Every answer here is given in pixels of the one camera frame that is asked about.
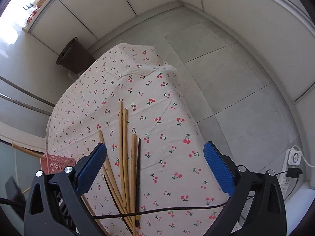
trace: white baseboard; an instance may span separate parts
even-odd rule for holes
[[[46,140],[0,122],[0,139],[10,144],[15,143],[24,148],[46,152]]]

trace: gray floor tile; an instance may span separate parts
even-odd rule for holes
[[[289,135],[290,142],[293,142],[294,139],[297,138],[299,132],[297,130],[296,123],[285,99],[283,98],[279,89],[273,82],[266,86],[266,90],[268,91],[269,95],[271,96],[271,99],[273,100],[278,109],[278,112],[280,113],[280,116]]]
[[[259,171],[290,144],[280,114],[261,89],[215,115],[236,165]]]
[[[163,36],[167,36],[206,20],[207,18],[189,8],[179,7],[154,16],[148,21],[152,22]]]
[[[243,45],[235,43],[230,47],[248,64],[264,86],[272,82],[266,70]]]
[[[222,154],[228,155],[233,159],[224,134],[214,115],[198,122],[197,125],[205,142],[212,141]]]
[[[173,50],[172,46],[164,37],[150,43],[150,45],[154,45],[160,57],[171,66],[177,67],[183,64],[179,56]]]
[[[165,38],[184,63],[227,46],[226,42],[201,23]]]
[[[230,47],[185,63],[213,113],[217,113],[262,88],[261,82]]]
[[[198,122],[213,115],[207,100],[186,66],[183,64],[176,69],[180,90],[195,121]]]
[[[237,40],[230,35],[228,32],[223,30],[221,27],[219,27],[217,24],[213,23],[210,20],[207,20],[203,22],[203,24],[209,28],[211,31],[215,32],[221,39],[223,39],[228,45],[237,43]]]
[[[154,22],[150,20],[145,20],[136,24],[120,34],[120,36],[122,38],[122,42],[129,43],[131,45],[149,45],[150,43],[163,37]]]

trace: white tablecloth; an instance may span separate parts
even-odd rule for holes
[[[129,146],[132,133],[142,140],[141,211],[224,203],[228,195],[203,157],[204,140],[179,90],[177,71],[154,49],[120,44],[92,64],[53,110],[48,153],[79,160],[97,145],[100,129],[120,188],[118,123],[123,100],[129,112]],[[96,215],[118,213],[101,171],[86,197]],[[146,214],[137,230],[143,236],[203,235],[221,209]],[[130,235],[122,219],[101,222],[110,235]]]

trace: black wire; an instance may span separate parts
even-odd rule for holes
[[[168,210],[215,209],[215,208],[218,208],[218,207],[222,207],[222,206],[224,206],[225,204],[226,204],[226,202],[225,202],[225,203],[222,203],[222,204],[220,204],[220,205],[209,206],[209,207],[173,207],[173,208],[153,209],[153,210],[147,210],[147,211],[135,212],[135,213],[94,216],[94,219],[124,218],[124,217],[131,217],[131,216],[137,216],[137,215],[144,215],[144,214],[150,214],[150,213],[161,212],[161,211],[168,211]]]
[[[13,206],[13,207],[25,209],[25,205],[18,203],[18,202],[15,202],[15,201],[12,201],[12,200],[9,200],[9,199],[6,199],[6,198],[0,198],[0,204],[6,204],[6,205]]]
[[[282,171],[282,172],[280,172],[280,173],[277,173],[276,175],[280,175],[280,174],[286,173],[286,172],[288,172],[288,171]]]
[[[296,180],[295,186],[293,187],[292,191],[288,194],[288,196],[284,200],[286,200],[290,196],[290,194],[294,191],[298,181],[299,181],[299,179]]]

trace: brown trash bin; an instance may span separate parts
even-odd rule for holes
[[[62,65],[71,72],[78,74],[85,71],[95,62],[95,58],[78,42],[78,38],[73,38],[60,53],[56,64]]]

